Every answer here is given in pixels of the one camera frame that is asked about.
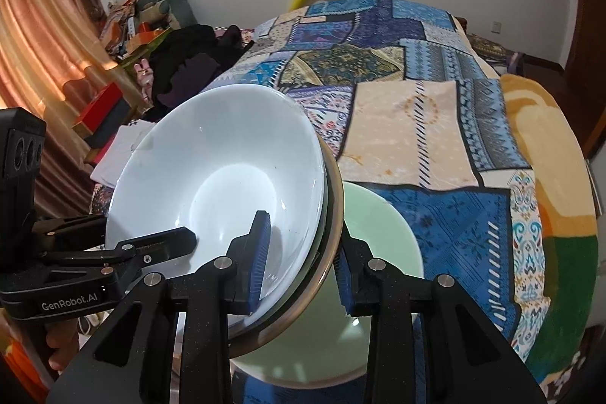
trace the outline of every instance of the human hand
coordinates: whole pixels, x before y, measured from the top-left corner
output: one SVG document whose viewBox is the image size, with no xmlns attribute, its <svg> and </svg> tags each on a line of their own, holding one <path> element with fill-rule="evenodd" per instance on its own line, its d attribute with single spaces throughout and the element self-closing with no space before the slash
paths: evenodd
<svg viewBox="0 0 606 404">
<path fill-rule="evenodd" d="M 48 359 L 48 365 L 56 371 L 62 371 L 75 357 L 80 348 L 78 342 L 78 321 L 63 320 L 46 325 L 46 343 L 56 351 Z M 5 310 L 0 310 L 0 332 L 23 342 L 23 334 L 17 324 Z"/>
</svg>

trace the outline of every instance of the wooden furniture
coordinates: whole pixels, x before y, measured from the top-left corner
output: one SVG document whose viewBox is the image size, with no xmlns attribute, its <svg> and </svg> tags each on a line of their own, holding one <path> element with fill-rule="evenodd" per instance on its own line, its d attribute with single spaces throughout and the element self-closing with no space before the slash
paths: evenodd
<svg viewBox="0 0 606 404">
<path fill-rule="evenodd" d="M 575 33 L 563 74 L 526 59 L 524 75 L 555 98 L 590 158 L 606 138 L 606 0 L 579 0 Z"/>
</svg>

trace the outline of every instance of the white bowl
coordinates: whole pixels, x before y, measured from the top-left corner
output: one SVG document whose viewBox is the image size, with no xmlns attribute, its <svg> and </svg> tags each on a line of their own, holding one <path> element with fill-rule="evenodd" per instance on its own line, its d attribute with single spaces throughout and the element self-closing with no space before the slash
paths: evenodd
<svg viewBox="0 0 606 404">
<path fill-rule="evenodd" d="M 265 86 L 219 87 L 179 105 L 139 144 L 117 181 L 105 246 L 186 226 L 198 238 L 193 254 L 144 269 L 181 276 L 225 255 L 255 212 L 267 211 L 270 247 L 252 323 L 299 273 L 323 194 L 322 151 L 303 110 Z"/>
<path fill-rule="evenodd" d="M 324 235 L 324 228 L 326 227 L 326 214 L 327 213 L 328 213 L 328 180 L 325 175 L 324 176 L 324 197 L 323 197 L 323 201 L 322 201 L 322 211 L 320 212 L 320 220 L 317 224 L 316 236 L 314 237 L 313 242 L 311 243 L 311 248 L 309 249 L 309 252 L 307 253 L 307 257 L 303 261 L 303 265 L 301 266 L 301 269 L 297 273 L 293 282 L 290 283 L 290 286 L 288 287 L 286 292 L 284 292 L 282 297 L 276 303 L 274 303 L 274 305 L 267 312 L 265 312 L 263 315 L 254 313 L 252 316 L 244 317 L 241 321 L 232 325 L 229 329 L 230 338 L 235 337 L 239 334 L 244 333 L 247 330 L 253 329 L 253 328 L 259 326 L 260 324 L 265 323 L 266 320 L 268 320 L 272 315 L 274 315 L 274 313 L 276 313 L 278 310 L 280 310 L 280 308 L 284 305 L 284 303 L 289 301 L 289 298 L 293 295 L 293 293 L 296 291 L 296 289 L 299 288 L 299 285 L 301 285 L 301 283 L 307 276 L 307 273 L 309 273 L 309 270 L 311 269 L 311 265 L 316 260 L 317 251 L 320 247 L 320 242 L 322 241 L 322 236 Z"/>
</svg>

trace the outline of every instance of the green fabric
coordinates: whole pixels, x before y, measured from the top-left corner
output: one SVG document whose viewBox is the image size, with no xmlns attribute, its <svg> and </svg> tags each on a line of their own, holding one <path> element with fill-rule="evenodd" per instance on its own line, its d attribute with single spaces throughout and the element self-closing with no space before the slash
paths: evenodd
<svg viewBox="0 0 606 404">
<path fill-rule="evenodd" d="M 598 238 L 550 237 L 545 250 L 545 295 L 551 306 L 526 366 L 541 382 L 564 370 L 579 349 L 598 269 Z"/>
</svg>

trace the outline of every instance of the clutter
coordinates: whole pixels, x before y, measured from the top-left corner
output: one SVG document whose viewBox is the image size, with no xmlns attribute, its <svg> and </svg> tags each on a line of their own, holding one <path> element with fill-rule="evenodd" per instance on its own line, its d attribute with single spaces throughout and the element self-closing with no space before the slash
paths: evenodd
<svg viewBox="0 0 606 404">
<path fill-rule="evenodd" d="M 72 126 L 74 132 L 82 139 L 91 136 L 120 98 L 122 90 L 116 83 L 110 83 L 101 89 L 78 115 Z"/>
<path fill-rule="evenodd" d="M 93 149 L 102 148 L 116 133 L 116 130 L 132 118 L 135 110 L 124 98 L 120 97 L 116 105 L 108 109 L 97 130 L 86 137 L 84 142 Z"/>
<path fill-rule="evenodd" d="M 126 53 L 125 41 L 128 39 L 127 20 L 134 17 L 134 3 L 128 0 L 123 5 L 112 5 L 107 22 L 101 31 L 99 40 L 108 54 L 114 58 Z"/>
<path fill-rule="evenodd" d="M 152 42 L 157 36 L 161 35 L 164 30 L 154 30 L 154 31 L 143 31 L 141 33 L 137 33 L 131 37 L 128 42 L 126 42 L 126 50 L 127 54 L 132 54 L 136 49 L 138 49 L 142 45 L 147 45 Z"/>
<path fill-rule="evenodd" d="M 115 188 L 131 154 L 154 126 L 144 120 L 120 126 L 113 142 L 90 174 L 91 180 Z"/>
<path fill-rule="evenodd" d="M 169 33 L 149 58 L 153 71 L 151 100 L 154 108 L 145 117 L 153 115 L 154 121 L 161 119 L 230 69 L 251 45 L 243 44 L 240 29 L 235 25 L 219 38 L 207 25 L 193 25 Z M 207 57 L 196 57 L 198 54 Z"/>
<path fill-rule="evenodd" d="M 134 27 L 134 16 L 131 16 L 130 18 L 128 18 L 127 26 L 128 26 L 128 36 L 131 38 L 134 37 L 137 33 L 137 30 Z"/>
<path fill-rule="evenodd" d="M 156 3 L 149 3 L 139 13 L 139 22 L 155 25 L 163 21 L 169 13 L 170 6 L 168 2 L 158 1 Z"/>
<path fill-rule="evenodd" d="M 86 163 L 87 165 L 92 165 L 93 167 L 99 165 L 99 162 L 101 161 L 102 157 L 104 157 L 105 153 L 107 153 L 107 150 L 110 149 L 111 143 L 113 143 L 115 137 L 116 134 L 111 136 L 109 141 L 105 143 L 105 146 L 103 146 L 101 149 L 91 148 L 91 150 L 84 157 L 84 163 Z"/>
<path fill-rule="evenodd" d="M 137 11 L 141 15 L 144 11 L 153 8 L 149 15 L 159 13 L 166 15 L 166 22 L 173 30 L 190 27 L 198 24 L 196 17 L 187 0 L 138 0 Z M 139 18 L 139 21 L 147 21 L 147 19 Z"/>
</svg>

